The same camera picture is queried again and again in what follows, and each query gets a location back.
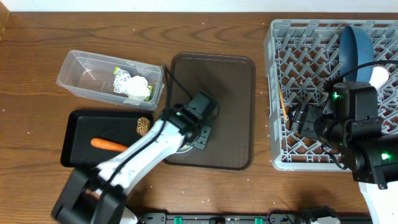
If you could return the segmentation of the light blue rice bowl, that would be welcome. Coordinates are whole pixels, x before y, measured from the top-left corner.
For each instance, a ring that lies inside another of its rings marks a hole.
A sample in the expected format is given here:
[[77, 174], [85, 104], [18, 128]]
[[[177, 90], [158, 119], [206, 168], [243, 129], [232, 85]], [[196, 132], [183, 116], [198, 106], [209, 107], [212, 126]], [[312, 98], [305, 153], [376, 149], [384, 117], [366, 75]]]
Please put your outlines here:
[[184, 152], [188, 152], [192, 148], [193, 148], [193, 146], [191, 146], [191, 145], [184, 145], [179, 150], [177, 150], [176, 154], [181, 154], [181, 153], [184, 153]]

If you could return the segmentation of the brown mushroom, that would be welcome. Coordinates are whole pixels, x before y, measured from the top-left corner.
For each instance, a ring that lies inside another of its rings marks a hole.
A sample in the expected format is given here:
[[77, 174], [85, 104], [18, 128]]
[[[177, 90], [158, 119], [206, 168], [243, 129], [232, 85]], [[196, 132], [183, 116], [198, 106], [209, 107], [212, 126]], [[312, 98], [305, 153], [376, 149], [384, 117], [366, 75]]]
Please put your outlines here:
[[148, 118], [146, 118], [146, 117], [140, 117], [137, 120], [136, 132], [140, 136], [145, 136], [149, 132], [150, 127], [151, 127], [150, 120]]

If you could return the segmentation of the pink cup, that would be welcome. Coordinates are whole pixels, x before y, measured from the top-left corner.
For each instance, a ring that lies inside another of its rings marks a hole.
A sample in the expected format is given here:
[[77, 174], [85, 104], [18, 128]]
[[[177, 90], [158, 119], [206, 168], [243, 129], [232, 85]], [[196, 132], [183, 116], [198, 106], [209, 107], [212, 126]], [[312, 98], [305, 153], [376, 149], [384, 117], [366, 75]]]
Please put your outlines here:
[[379, 90], [389, 79], [389, 72], [382, 66], [375, 66], [369, 83]]

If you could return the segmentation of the dark blue bowl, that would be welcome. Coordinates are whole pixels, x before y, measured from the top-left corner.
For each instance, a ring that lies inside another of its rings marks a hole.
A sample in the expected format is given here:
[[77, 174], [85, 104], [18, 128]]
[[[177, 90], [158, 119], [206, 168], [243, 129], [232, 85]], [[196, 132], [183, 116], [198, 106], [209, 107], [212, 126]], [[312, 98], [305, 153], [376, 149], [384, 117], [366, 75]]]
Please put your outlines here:
[[[340, 38], [339, 62], [342, 63], [340, 75], [353, 68], [374, 61], [373, 43], [369, 34], [360, 27], [347, 26]], [[369, 65], [345, 76], [347, 82], [369, 82], [373, 66]]]

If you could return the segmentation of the foil wrapper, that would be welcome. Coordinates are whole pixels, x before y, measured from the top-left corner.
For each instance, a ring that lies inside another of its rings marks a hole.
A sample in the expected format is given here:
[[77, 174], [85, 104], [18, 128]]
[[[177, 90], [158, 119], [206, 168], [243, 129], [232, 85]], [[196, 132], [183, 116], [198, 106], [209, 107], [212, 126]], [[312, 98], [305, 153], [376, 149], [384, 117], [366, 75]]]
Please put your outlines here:
[[113, 82], [113, 91], [115, 93], [120, 93], [120, 94], [128, 94], [128, 82], [129, 79], [131, 78], [131, 75], [129, 72], [119, 68], [115, 67], [114, 69], [114, 82]]

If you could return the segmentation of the orange carrot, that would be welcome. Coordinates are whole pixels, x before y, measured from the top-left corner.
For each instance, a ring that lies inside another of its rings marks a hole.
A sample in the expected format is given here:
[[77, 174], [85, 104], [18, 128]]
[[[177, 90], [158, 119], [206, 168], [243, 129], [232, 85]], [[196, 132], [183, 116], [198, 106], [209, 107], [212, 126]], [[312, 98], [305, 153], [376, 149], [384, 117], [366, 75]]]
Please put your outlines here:
[[127, 146], [123, 146], [122, 144], [118, 144], [116, 142], [108, 141], [101, 138], [93, 138], [90, 141], [90, 144], [93, 147], [97, 147], [99, 149], [104, 149], [108, 151], [123, 152], [127, 149]]

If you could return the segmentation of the yellow green snack packet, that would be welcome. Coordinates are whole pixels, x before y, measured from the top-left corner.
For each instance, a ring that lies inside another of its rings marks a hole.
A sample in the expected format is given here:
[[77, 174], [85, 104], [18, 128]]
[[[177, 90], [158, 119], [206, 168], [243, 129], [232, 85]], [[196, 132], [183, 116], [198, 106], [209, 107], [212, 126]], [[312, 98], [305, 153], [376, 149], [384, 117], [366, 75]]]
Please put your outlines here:
[[150, 101], [151, 97], [152, 97], [153, 86], [152, 85], [148, 85], [147, 87], [148, 87], [150, 93], [149, 93], [148, 97], [145, 99], [145, 101]]

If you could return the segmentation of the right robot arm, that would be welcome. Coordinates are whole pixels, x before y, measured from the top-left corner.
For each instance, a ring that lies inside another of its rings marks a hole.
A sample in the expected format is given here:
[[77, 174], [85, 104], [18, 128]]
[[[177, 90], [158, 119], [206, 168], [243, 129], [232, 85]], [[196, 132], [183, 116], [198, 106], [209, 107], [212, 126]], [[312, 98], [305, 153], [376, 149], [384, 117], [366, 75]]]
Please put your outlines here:
[[397, 135], [381, 132], [377, 106], [334, 105], [330, 112], [308, 104], [289, 110], [290, 129], [337, 150], [340, 169], [358, 182], [373, 223], [397, 222]]

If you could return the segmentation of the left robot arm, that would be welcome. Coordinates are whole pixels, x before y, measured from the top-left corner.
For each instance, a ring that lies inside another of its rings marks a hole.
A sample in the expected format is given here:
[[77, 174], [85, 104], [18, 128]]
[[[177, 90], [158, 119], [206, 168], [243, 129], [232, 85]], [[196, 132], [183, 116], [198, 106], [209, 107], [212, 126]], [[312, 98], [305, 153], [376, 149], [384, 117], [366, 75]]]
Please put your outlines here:
[[137, 223], [126, 208], [130, 191], [159, 162], [195, 139], [210, 117], [196, 108], [165, 111], [126, 151], [94, 168], [73, 169], [52, 218], [59, 223]]

